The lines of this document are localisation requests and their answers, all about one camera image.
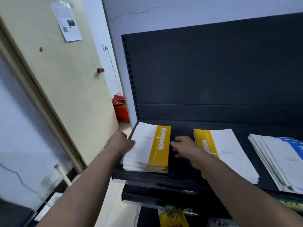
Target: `door knob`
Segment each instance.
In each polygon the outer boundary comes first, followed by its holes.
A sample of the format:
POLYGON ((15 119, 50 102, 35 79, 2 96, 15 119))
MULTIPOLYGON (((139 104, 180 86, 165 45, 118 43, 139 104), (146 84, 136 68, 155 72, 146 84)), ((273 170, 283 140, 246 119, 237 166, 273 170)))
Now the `door knob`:
POLYGON ((98 73, 104 72, 104 68, 97 68, 97 72, 98 73))

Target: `forearm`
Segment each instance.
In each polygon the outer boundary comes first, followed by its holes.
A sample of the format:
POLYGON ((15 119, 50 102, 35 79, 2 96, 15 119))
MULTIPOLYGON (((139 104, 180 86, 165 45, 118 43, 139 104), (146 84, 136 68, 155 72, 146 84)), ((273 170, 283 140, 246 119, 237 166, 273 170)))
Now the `forearm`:
POLYGON ((38 227, 94 226, 118 157, 114 150, 105 146, 80 178, 48 211, 38 227))
POLYGON ((221 160, 203 152, 197 162, 203 176, 241 227, 302 226, 301 216, 242 178, 221 160))

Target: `left hand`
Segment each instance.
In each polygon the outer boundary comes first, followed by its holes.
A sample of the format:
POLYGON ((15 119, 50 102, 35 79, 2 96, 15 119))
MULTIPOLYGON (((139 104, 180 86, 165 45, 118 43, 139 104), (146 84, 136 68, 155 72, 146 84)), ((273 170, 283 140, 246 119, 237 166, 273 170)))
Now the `left hand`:
POLYGON ((104 149, 115 152, 117 155, 125 154, 130 151, 135 144, 134 140, 127 139, 127 135, 122 131, 116 131, 115 134, 107 141, 104 149))

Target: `door frame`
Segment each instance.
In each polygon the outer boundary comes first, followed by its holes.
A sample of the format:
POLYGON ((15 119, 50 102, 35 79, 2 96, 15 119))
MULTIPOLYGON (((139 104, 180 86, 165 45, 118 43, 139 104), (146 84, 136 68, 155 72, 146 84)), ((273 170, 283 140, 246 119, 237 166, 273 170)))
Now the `door frame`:
POLYGON ((55 113, 55 110, 52 108, 35 76, 28 67, 22 53, 10 37, 10 34, 8 33, 1 19, 0 51, 2 52, 8 64, 13 69, 15 77, 23 86, 23 89, 28 95, 29 99, 43 115, 50 129, 55 134, 65 152, 70 157, 76 171, 78 173, 82 173, 83 170, 87 167, 85 162, 83 161, 70 136, 66 132, 58 115, 55 113))

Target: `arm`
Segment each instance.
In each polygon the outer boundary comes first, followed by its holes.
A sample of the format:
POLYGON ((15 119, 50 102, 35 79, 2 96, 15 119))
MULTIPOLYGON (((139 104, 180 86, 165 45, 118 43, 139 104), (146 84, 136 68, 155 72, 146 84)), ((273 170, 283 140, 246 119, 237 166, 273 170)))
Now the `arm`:
POLYGON ((203 176, 241 227, 299 227, 303 218, 264 191, 242 178, 223 161, 207 153, 190 138, 171 142, 176 157, 185 157, 203 176))
POLYGON ((37 227, 93 227, 99 216, 118 158, 134 146, 117 131, 80 178, 47 212, 37 227))

